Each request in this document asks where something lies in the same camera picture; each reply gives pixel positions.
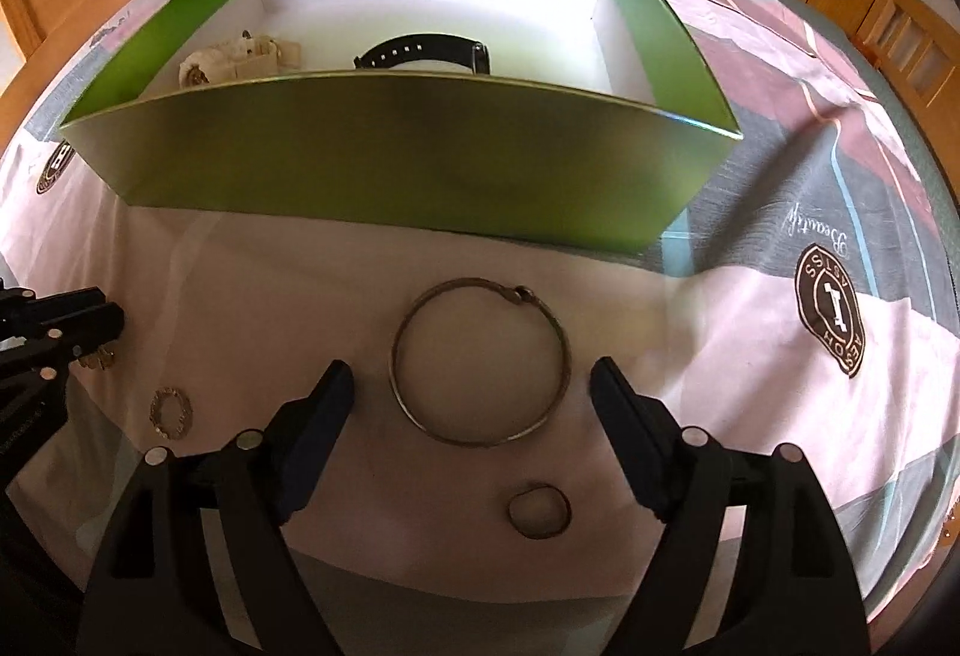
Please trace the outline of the plaid bed sheet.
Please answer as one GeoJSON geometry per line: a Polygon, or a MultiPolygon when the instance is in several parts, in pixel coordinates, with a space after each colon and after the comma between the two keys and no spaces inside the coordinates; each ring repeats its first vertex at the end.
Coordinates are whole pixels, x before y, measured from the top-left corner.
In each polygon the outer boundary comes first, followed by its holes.
{"type": "MultiPolygon", "coordinates": [[[[203,452],[348,362],[358,413],[285,537],[340,638],[386,614],[452,609],[605,620],[640,583],[659,528],[628,498],[587,409],[612,357],[683,422],[752,452],[811,455],[882,609],[926,562],[958,489],[958,297],[946,225],[877,85],[775,0],[665,0],[742,138],[638,253],[405,225],[133,206],[82,156],[39,188],[53,144],[23,130],[2,159],[2,269],[39,291],[97,285],[127,314],[110,374],[70,386],[70,422],[13,500],[75,581],[163,386],[192,402],[203,452]],[[410,424],[387,378],[421,292],[480,276],[553,310],[573,374],[530,437],[459,448],[410,424]]],[[[550,402],[560,346],[530,305],[460,289],[400,347],[402,393],[464,440],[519,431],[550,402]]]]}

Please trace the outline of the green open cardboard box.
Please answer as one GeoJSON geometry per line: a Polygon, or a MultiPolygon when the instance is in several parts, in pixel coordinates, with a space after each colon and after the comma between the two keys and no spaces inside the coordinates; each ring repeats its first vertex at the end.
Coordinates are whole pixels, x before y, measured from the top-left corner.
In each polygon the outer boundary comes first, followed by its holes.
{"type": "Polygon", "coordinates": [[[405,225],[638,253],[742,138],[665,0],[171,0],[60,127],[133,206],[405,225]],[[179,88],[244,32],[301,68],[179,88]],[[477,39],[490,73],[357,70],[398,35],[477,39]]]}

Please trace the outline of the black wristband watch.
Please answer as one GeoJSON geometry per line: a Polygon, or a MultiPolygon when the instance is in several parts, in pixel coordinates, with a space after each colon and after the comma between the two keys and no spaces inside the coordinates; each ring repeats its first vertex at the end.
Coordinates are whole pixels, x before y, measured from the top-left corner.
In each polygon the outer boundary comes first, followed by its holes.
{"type": "Polygon", "coordinates": [[[413,62],[449,63],[473,74],[490,73],[490,52],[483,42],[438,32],[386,39],[353,58],[353,67],[357,70],[388,70],[413,62]]]}

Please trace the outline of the thin metal bangle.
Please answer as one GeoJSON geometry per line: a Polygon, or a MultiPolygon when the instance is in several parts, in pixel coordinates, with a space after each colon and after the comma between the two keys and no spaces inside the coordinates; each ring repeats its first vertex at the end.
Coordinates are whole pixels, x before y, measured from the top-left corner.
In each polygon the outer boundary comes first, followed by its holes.
{"type": "Polygon", "coordinates": [[[563,325],[553,313],[553,310],[551,310],[530,287],[527,287],[527,285],[504,285],[501,284],[501,282],[492,281],[491,279],[480,278],[480,276],[449,279],[449,281],[438,282],[438,284],[432,285],[430,289],[427,289],[425,292],[421,292],[420,296],[416,297],[416,299],[410,303],[410,307],[407,308],[407,312],[405,312],[402,320],[400,320],[397,331],[395,331],[394,337],[392,338],[389,358],[387,359],[387,378],[389,378],[391,392],[394,395],[397,406],[400,408],[400,411],[404,413],[404,416],[409,419],[410,424],[416,427],[422,434],[430,437],[431,440],[459,448],[503,447],[503,445],[509,445],[509,443],[514,443],[514,441],[523,440],[523,438],[530,437],[532,434],[535,434],[535,432],[539,432],[553,417],[553,414],[556,413],[556,409],[560,408],[560,404],[562,404],[563,398],[568,391],[571,374],[573,374],[573,362],[571,362],[569,338],[565,328],[563,328],[563,325]],[[555,393],[553,393],[547,407],[535,417],[530,424],[524,425],[522,429],[512,432],[512,434],[501,435],[501,437],[489,438],[488,440],[464,440],[464,438],[449,437],[449,435],[441,434],[441,432],[433,429],[425,420],[418,417],[415,411],[410,408],[404,393],[402,393],[402,383],[400,383],[400,372],[398,369],[400,369],[400,347],[402,347],[402,339],[404,339],[405,331],[409,329],[416,315],[420,314],[421,310],[427,307],[428,303],[439,299],[439,297],[444,296],[444,294],[460,291],[460,289],[480,289],[480,291],[493,292],[493,294],[500,296],[501,299],[507,303],[512,303],[512,305],[530,305],[530,307],[534,307],[535,310],[544,317],[544,320],[550,324],[551,331],[553,331],[556,341],[558,341],[558,346],[560,346],[560,376],[558,377],[558,385],[556,385],[555,393]]]}

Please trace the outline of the gold flower brooch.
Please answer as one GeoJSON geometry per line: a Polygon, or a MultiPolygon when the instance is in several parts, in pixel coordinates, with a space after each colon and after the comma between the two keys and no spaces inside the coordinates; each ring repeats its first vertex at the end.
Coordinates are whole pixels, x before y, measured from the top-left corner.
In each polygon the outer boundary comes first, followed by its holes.
{"type": "Polygon", "coordinates": [[[110,346],[99,346],[93,353],[78,357],[78,363],[83,369],[109,370],[116,363],[116,353],[110,346]]]}

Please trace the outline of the cream white wristwatch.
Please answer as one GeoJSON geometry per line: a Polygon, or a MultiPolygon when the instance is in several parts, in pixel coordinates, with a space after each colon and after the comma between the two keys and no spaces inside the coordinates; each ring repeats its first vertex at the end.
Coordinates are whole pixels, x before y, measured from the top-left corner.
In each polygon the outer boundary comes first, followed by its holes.
{"type": "Polygon", "coordinates": [[[178,81],[179,88],[189,89],[274,78],[300,68],[298,42],[244,31],[238,39],[218,42],[187,55],[179,63],[178,81]]]}

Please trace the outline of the wooden footboard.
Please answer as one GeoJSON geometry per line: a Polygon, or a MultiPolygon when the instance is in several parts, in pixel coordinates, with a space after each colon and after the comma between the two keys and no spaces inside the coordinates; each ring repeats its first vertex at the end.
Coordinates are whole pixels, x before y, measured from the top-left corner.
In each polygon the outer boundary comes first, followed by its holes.
{"type": "Polygon", "coordinates": [[[958,31],[924,0],[874,0],[857,30],[958,200],[958,31]]]}

